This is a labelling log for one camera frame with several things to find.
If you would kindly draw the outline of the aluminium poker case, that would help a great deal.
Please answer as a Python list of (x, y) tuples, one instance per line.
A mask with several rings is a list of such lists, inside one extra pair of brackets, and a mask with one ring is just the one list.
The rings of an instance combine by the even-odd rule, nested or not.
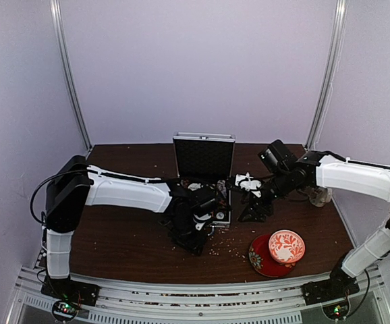
[(208, 134), (195, 132), (176, 132), (173, 145), (177, 174), (185, 180), (195, 183), (204, 180), (216, 188), (219, 180), (225, 180), (228, 199), (226, 221), (215, 219), (215, 210), (211, 212), (213, 227), (228, 228), (231, 225), (231, 192), (227, 180), (231, 176), (235, 136), (232, 134)]

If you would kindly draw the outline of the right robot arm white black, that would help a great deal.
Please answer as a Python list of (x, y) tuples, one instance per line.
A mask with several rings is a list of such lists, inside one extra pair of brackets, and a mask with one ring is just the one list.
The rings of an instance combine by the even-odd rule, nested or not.
[(390, 164), (359, 161), (331, 151), (306, 151), (297, 157), (281, 140), (270, 143), (258, 157), (270, 172), (266, 180), (249, 173), (234, 180), (250, 196), (244, 221), (262, 221), (272, 214), (276, 200), (296, 190), (315, 196), (332, 191), (351, 235), (353, 226), (368, 221), (371, 213), (380, 221), (380, 225), (370, 225), (332, 270), (325, 283), (329, 297), (340, 297), (353, 279), (390, 254)]

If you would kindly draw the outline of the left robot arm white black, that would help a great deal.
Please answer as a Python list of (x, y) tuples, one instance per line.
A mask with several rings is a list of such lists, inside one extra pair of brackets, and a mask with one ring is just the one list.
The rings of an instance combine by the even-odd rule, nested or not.
[(75, 155), (55, 175), (40, 182), (30, 198), (30, 214), (45, 235), (45, 281), (62, 300), (76, 294), (70, 271), (72, 238), (88, 209), (160, 215), (172, 242), (199, 255), (217, 199), (216, 188), (202, 180), (188, 188), (178, 178), (118, 173)]

